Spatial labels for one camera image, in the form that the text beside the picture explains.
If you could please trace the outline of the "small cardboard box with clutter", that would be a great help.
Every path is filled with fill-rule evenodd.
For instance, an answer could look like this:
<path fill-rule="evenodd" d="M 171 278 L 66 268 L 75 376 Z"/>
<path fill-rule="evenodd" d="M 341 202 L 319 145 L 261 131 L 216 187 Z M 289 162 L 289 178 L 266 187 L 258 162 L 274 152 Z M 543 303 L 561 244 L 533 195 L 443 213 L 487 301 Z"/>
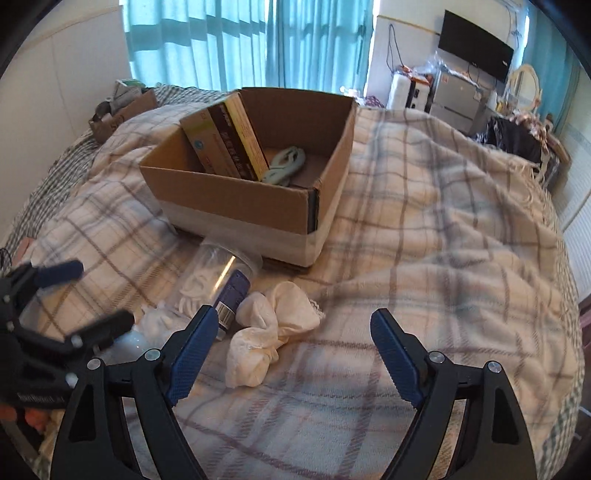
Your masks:
<path fill-rule="evenodd" d="M 112 95 L 96 106 L 88 121 L 94 140 L 104 144 L 122 123 L 157 106 L 153 88 L 135 79 L 116 80 Z"/>

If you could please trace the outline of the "teal right curtain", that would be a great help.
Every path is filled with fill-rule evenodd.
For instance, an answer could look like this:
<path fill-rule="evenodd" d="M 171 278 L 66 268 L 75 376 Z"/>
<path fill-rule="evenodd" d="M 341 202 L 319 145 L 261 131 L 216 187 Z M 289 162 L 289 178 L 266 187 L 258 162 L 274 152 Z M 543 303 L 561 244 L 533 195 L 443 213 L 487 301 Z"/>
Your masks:
<path fill-rule="evenodd" d="M 554 131 L 559 133 L 566 123 L 578 85 L 580 62 L 551 19 L 532 1 L 528 3 L 528 17 L 528 42 L 523 61 L 531 65 L 538 76 L 542 90 L 538 113 L 542 119 L 551 114 Z"/>

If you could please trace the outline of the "black jacket on chair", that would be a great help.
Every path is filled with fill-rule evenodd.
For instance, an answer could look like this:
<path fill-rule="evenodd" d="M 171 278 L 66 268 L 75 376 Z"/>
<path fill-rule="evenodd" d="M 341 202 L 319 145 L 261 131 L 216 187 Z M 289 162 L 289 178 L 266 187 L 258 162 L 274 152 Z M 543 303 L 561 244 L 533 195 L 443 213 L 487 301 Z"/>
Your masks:
<path fill-rule="evenodd" d="M 491 117 L 485 130 L 479 135 L 479 140 L 485 145 L 495 146 L 531 163 L 541 163 L 542 146 L 540 142 L 524 126 L 505 118 Z"/>

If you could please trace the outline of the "black wall television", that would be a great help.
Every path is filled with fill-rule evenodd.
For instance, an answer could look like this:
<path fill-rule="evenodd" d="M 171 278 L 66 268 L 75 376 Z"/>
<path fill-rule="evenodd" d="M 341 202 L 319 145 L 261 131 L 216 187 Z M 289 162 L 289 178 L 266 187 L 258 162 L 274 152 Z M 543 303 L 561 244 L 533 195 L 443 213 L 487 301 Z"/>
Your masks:
<path fill-rule="evenodd" d="M 446 10 L 438 48 L 505 83 L 514 49 L 471 21 Z"/>

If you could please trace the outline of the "open cardboard box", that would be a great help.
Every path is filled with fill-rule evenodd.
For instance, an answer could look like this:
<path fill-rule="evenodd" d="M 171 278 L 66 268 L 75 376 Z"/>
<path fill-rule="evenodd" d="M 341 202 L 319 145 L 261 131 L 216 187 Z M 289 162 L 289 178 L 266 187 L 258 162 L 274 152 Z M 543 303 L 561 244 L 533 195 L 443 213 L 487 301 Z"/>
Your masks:
<path fill-rule="evenodd" d="M 356 101 L 284 88 L 238 93 L 266 157 L 287 147 L 304 151 L 304 166 L 290 184 L 207 173 L 179 126 L 141 160 L 140 172 L 173 226 L 308 268 L 328 239 L 345 187 Z"/>

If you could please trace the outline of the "white cloth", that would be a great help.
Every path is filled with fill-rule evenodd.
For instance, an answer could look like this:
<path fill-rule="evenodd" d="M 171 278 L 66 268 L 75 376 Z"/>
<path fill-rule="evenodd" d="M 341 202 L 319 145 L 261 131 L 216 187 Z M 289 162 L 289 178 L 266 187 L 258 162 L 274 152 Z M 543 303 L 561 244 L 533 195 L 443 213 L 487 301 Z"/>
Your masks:
<path fill-rule="evenodd" d="M 325 319 L 318 303 L 290 281 L 249 294 L 238 306 L 240 329 L 226 355 L 225 386 L 254 388 L 263 384 L 279 350 L 291 338 L 315 330 Z"/>

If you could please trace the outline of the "clear plastic floss jar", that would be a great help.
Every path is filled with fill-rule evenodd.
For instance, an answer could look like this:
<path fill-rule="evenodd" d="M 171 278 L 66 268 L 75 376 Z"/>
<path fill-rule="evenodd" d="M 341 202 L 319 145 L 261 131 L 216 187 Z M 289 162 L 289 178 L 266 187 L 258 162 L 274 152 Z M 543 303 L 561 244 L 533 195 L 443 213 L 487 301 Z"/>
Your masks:
<path fill-rule="evenodd" d="M 221 341 L 262 267 L 262 256 L 245 244 L 221 236 L 205 237 L 165 305 L 176 315 L 188 319 L 201 306 L 211 306 L 217 312 L 216 339 Z"/>

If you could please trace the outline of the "yellow maroon product box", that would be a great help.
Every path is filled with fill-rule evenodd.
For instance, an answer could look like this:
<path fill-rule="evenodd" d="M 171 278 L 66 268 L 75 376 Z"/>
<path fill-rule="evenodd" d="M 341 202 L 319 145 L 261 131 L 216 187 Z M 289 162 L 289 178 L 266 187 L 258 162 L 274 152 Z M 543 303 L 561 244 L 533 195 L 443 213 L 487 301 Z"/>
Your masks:
<path fill-rule="evenodd" d="M 206 173 L 259 182 L 269 171 L 239 91 L 185 116 L 180 125 Z"/>

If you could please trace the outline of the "plaid beige blanket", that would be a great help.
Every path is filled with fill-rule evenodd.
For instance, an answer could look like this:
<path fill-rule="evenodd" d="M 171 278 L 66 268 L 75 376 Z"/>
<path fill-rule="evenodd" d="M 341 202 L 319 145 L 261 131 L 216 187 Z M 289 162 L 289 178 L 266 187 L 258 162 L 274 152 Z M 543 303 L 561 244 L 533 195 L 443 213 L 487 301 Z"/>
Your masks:
<path fill-rule="evenodd" d="M 25 259 L 81 260 L 84 278 L 42 293 L 24 324 L 62 337 L 119 308 L 136 316 L 170 292 L 197 242 L 175 233 L 140 162 L 190 111 L 167 105 L 104 146 L 73 146 L 87 180 L 33 235 Z M 324 312 L 291 339 L 256 388 L 224 383 L 216 344 L 176 407 L 212 479 L 377 479 L 412 420 L 372 342 L 386 308 L 430 350 L 460 364 L 500 362 L 520 402 L 538 476 L 566 461 L 584 360 L 577 293 L 548 195 L 517 158 L 418 113 L 356 114 L 349 175 L 320 257 L 288 280 Z"/>

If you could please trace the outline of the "silver mini fridge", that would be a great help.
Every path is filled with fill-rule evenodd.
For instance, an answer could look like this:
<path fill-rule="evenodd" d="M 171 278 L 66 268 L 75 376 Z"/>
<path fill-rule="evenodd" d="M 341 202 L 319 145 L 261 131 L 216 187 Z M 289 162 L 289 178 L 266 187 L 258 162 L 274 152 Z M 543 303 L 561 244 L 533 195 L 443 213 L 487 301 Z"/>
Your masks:
<path fill-rule="evenodd" d="M 485 91 L 463 75 L 440 71 L 436 77 L 429 113 L 463 134 L 474 124 Z"/>

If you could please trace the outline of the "grey checked bed sheet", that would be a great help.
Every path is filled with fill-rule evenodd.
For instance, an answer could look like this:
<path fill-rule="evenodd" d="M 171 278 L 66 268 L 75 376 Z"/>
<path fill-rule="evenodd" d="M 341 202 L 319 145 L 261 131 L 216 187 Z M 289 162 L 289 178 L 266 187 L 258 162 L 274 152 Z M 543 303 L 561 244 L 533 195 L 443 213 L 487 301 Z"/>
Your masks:
<path fill-rule="evenodd" d="M 224 93 L 197 87 L 157 84 L 153 88 L 156 106 L 192 102 L 208 103 L 220 99 Z M 24 238 L 34 239 L 43 225 L 62 208 L 88 178 L 100 145 L 87 129 L 55 160 L 46 176 L 38 183 L 27 201 L 14 217 L 6 235 L 1 239 L 1 258 L 17 258 L 17 250 Z"/>

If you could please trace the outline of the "white sliding wardrobe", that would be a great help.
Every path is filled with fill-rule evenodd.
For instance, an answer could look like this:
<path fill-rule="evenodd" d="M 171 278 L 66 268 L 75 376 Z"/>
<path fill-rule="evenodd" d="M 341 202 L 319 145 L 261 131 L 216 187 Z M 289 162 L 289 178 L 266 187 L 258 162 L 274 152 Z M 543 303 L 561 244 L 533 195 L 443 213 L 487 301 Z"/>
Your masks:
<path fill-rule="evenodd" d="M 571 164 L 554 191 L 554 205 L 578 291 L 590 297 L 590 116 L 572 107 L 561 133 Z"/>

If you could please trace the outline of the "white suitcase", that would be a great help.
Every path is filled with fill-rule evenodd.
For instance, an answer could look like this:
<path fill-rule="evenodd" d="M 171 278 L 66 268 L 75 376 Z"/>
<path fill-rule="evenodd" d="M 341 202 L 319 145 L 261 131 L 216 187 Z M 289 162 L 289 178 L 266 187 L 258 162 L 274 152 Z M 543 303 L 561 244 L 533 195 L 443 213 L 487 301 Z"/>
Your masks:
<path fill-rule="evenodd" d="M 389 110 L 425 111 L 431 85 L 425 77 L 394 73 L 386 107 Z"/>

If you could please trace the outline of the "oval white vanity mirror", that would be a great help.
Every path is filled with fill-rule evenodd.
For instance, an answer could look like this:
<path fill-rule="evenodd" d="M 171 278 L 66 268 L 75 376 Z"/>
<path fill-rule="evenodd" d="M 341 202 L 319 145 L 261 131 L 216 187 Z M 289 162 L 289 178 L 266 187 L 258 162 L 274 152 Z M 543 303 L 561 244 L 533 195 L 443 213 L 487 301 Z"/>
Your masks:
<path fill-rule="evenodd" d="M 542 93 L 538 75 L 530 64 L 522 64 L 510 74 L 506 100 L 511 112 L 536 113 Z"/>

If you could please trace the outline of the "white ceramic animal figurine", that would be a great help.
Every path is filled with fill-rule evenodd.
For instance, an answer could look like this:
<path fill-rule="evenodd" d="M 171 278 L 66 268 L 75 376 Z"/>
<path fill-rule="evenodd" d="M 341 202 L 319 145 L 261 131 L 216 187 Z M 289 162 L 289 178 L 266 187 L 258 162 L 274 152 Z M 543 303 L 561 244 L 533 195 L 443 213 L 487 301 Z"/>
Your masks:
<path fill-rule="evenodd" d="M 98 354 L 106 365 L 133 362 L 147 350 L 160 349 L 174 332 L 184 329 L 190 321 L 163 302 L 155 308 L 144 307 L 143 313 L 129 332 Z"/>

